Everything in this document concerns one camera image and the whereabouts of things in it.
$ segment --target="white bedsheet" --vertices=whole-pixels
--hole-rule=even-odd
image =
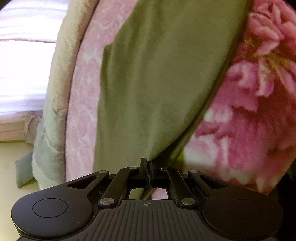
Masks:
[[[43,110],[68,4],[69,0],[12,0],[0,11],[0,141],[23,138],[26,116]]]

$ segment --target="bed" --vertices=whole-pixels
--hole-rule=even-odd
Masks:
[[[68,0],[12,0],[0,11],[0,141],[34,143]]]
[[[32,167],[40,188],[96,171],[104,48],[136,4],[70,2],[34,145]],[[182,150],[183,172],[199,169],[264,194],[286,173],[296,156],[295,19],[295,11],[282,0],[254,1],[224,81]],[[281,61],[272,62],[275,55]]]

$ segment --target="crosshair symbol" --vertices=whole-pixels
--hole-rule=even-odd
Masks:
[[[146,207],[150,207],[150,206],[152,205],[152,203],[150,203],[150,202],[146,202],[146,203],[144,203],[144,205],[145,205]]]

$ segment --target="ribbed black surface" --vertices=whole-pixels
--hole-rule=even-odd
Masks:
[[[99,211],[92,223],[80,233],[61,240],[227,241],[228,239],[210,231],[195,211],[178,208],[172,200],[123,200],[119,207]]]

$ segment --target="floor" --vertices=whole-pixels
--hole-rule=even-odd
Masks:
[[[38,191],[36,181],[18,189],[15,181],[15,161],[33,146],[24,142],[0,143],[0,241],[16,241],[19,234],[11,220],[13,204],[21,197]]]

